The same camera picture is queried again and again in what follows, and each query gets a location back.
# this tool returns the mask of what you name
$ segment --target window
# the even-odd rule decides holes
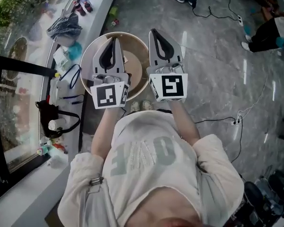
[[[72,1],[0,0],[0,196],[49,158],[36,154],[35,102],[46,98],[44,77],[54,75],[46,31]]]

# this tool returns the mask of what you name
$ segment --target black bag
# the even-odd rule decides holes
[[[44,131],[44,135],[50,139],[58,138],[62,134],[72,131],[81,122],[80,117],[77,114],[59,110],[58,106],[50,105],[45,100],[41,102],[36,102],[35,104],[40,111],[40,121],[41,121],[41,125]],[[50,122],[50,120],[58,119],[58,114],[64,114],[64,115],[76,117],[78,118],[78,121],[67,130],[61,129],[58,131],[52,131],[48,128],[48,123]]]

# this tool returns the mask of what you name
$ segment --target gray floor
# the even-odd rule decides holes
[[[232,16],[229,0],[198,0],[195,13],[208,14],[208,6],[217,16]],[[238,110],[251,107],[242,113],[242,152],[233,165],[246,180],[255,180],[272,169],[284,166],[284,140],[278,139],[284,117],[284,55],[277,51],[250,53],[242,49],[244,30],[230,19],[196,17],[188,3],[174,0],[116,0],[120,24],[107,32],[124,31],[148,43],[148,32],[158,28],[169,33],[185,49],[184,62],[189,77],[185,106],[195,121],[237,117]],[[259,6],[253,0],[231,0],[231,8],[243,17],[254,33],[257,25],[250,15]],[[148,99],[156,108],[168,108],[157,103],[150,87],[138,96]],[[100,120],[95,118],[89,98],[84,131],[92,134]],[[201,136],[216,134],[223,142],[230,158],[239,152],[240,126],[232,120],[204,122],[197,125]]]

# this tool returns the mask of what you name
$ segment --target glass pane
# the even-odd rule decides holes
[[[0,0],[0,55],[45,66],[52,39],[46,30],[70,0]]]
[[[3,70],[0,81],[0,132],[12,172],[36,156],[42,76]]]

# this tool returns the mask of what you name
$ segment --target bag strap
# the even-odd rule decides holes
[[[77,115],[77,114],[75,114],[75,113],[71,113],[71,112],[67,112],[67,111],[62,111],[62,110],[58,110],[58,113],[59,113],[59,114],[64,114],[64,115],[67,115],[67,116],[72,116],[72,117],[78,118],[78,121],[77,121],[76,123],[74,123],[74,125],[71,126],[69,129],[58,131],[58,132],[61,133],[61,134],[71,132],[71,131],[74,130],[74,129],[80,124],[80,122],[81,122],[81,119],[80,119],[79,115]]]

